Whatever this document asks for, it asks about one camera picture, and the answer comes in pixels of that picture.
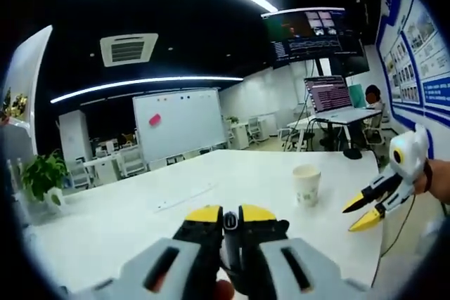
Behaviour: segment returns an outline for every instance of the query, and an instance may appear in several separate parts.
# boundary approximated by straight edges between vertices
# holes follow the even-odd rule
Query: whiteboard
[[[147,163],[226,142],[216,89],[137,96],[133,106]],[[161,120],[151,126],[156,114]]]

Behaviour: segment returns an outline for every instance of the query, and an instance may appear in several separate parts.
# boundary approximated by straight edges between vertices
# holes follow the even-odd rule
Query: blue poster
[[[423,83],[426,103],[450,107],[450,77]]]

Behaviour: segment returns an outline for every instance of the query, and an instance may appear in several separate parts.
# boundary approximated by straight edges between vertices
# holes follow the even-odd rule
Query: green leaves
[[[54,151],[49,156],[36,156],[34,161],[25,167],[22,181],[38,200],[44,200],[44,193],[53,187],[63,187],[63,177],[67,174],[63,159]]]

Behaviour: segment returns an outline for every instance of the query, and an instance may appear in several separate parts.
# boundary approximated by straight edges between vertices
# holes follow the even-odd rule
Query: laptop screen
[[[342,77],[309,77],[304,80],[316,112],[352,107]]]

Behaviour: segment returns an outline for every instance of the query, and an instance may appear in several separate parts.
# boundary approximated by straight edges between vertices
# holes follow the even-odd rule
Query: floor
[[[389,140],[394,137],[395,134],[391,131],[386,131],[385,136],[387,138],[387,144],[389,144]],[[318,141],[314,141],[313,145],[315,150],[322,150],[321,146],[318,144]],[[277,138],[272,137],[269,140],[261,142],[259,145],[252,144],[246,150],[283,151],[283,144]],[[375,149],[377,155],[384,155],[385,158],[388,158],[388,150],[389,149],[387,146],[378,147]],[[380,165],[380,170],[383,170],[383,164]],[[411,213],[409,214],[398,240],[392,248],[389,249],[388,253],[384,254],[389,246],[395,241],[412,201],[413,198],[410,197],[408,201],[406,201],[402,206],[400,206],[400,208],[384,220],[384,235],[381,247],[383,257],[380,260],[381,270],[386,269],[386,265],[392,265],[392,262],[395,259],[398,259],[399,256],[415,256],[418,253],[417,248],[420,238],[427,227],[430,226],[432,222],[443,218],[440,203],[433,196],[430,194],[417,196]]]

